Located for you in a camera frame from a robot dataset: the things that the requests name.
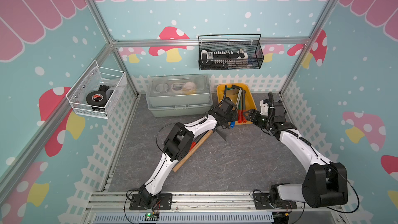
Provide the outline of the black hoe red handle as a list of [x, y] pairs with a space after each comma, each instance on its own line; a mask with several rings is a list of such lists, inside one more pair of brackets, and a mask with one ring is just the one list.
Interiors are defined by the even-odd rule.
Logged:
[[244, 117], [244, 112], [246, 111], [246, 97], [245, 97], [246, 91], [243, 89], [243, 92], [244, 92], [244, 98], [243, 98], [243, 122], [242, 123], [246, 123], [247, 120]]

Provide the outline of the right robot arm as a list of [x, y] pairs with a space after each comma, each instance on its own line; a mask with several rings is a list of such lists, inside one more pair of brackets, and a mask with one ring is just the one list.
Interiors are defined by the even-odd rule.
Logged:
[[348, 189], [352, 184], [347, 179], [346, 167], [318, 152], [297, 127], [287, 121], [282, 101], [269, 97], [261, 101], [260, 111], [251, 109], [244, 112], [244, 116], [285, 145], [306, 171], [301, 184], [273, 184], [269, 190], [271, 204], [293, 201], [311, 208], [332, 209], [348, 203]]

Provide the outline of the green hoe red handle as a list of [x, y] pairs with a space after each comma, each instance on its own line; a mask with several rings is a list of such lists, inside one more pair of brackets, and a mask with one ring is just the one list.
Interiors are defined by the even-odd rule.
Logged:
[[236, 99], [236, 107], [237, 107], [237, 121], [238, 123], [243, 122], [243, 98], [244, 92], [241, 87], [233, 85], [231, 88], [227, 88], [227, 90], [235, 90], [237, 91], [237, 99]]

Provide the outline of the yellow plastic storage box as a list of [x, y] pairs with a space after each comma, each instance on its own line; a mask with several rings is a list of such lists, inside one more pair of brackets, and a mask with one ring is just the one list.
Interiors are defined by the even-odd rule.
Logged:
[[238, 87], [241, 87], [243, 90], [245, 90], [246, 93], [245, 93], [245, 108], [243, 109], [244, 112], [251, 110], [251, 109], [257, 110], [255, 101], [253, 99], [253, 96], [250, 92], [249, 87], [246, 84], [242, 84], [242, 83], [218, 85], [216, 87], [216, 95], [217, 95], [218, 103], [223, 99], [225, 85], [227, 85], [227, 87], [228, 87], [226, 97], [229, 97], [233, 103], [237, 102], [239, 89], [232, 89], [232, 86], [236, 85]]

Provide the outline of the wooden handle hammer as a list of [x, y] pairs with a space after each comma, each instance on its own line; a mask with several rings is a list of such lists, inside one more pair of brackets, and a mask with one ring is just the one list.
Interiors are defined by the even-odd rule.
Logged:
[[192, 155], [205, 143], [205, 141], [213, 134], [213, 130], [209, 130], [197, 144], [188, 152], [188, 154], [173, 168], [176, 173], [191, 157]]

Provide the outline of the chrome tool blue handle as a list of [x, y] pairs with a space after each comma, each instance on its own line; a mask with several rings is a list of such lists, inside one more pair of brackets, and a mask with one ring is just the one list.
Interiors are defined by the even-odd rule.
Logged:
[[237, 119], [235, 121], [231, 122], [231, 128], [234, 128], [236, 123], [242, 123], [242, 113], [241, 113], [241, 108], [240, 108], [240, 103], [241, 103], [241, 94], [242, 94], [242, 88], [239, 89], [237, 99], [236, 99], [236, 113], [237, 113]]

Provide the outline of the black pick red handle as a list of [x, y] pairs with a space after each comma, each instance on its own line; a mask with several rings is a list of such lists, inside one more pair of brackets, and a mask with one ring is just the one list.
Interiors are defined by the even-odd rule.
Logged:
[[[213, 133], [216, 132], [223, 140], [227, 141], [227, 134], [225, 132], [223, 132], [223, 131], [220, 131], [219, 128], [213, 129], [212, 132]], [[191, 144], [190, 150], [192, 150], [198, 144], [198, 142], [206, 135], [206, 133], [207, 133], [207, 131], [202, 133], [202, 134], [200, 134], [199, 136], [196, 136], [193, 139], [193, 142]]]

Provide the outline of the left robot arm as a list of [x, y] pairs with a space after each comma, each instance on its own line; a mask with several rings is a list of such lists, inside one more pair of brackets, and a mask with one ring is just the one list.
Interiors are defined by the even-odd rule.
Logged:
[[229, 128], [230, 123], [237, 121], [237, 106], [229, 98], [224, 97], [220, 103], [210, 109], [203, 118], [192, 123], [174, 124], [161, 149], [162, 156], [159, 164], [151, 177], [137, 190], [137, 194], [126, 194], [126, 200], [130, 202], [129, 209], [158, 210], [170, 209], [166, 206], [167, 201], [162, 197], [163, 185], [178, 162], [188, 158], [189, 152], [199, 147], [194, 142], [197, 137], [204, 137], [213, 133], [218, 127]]

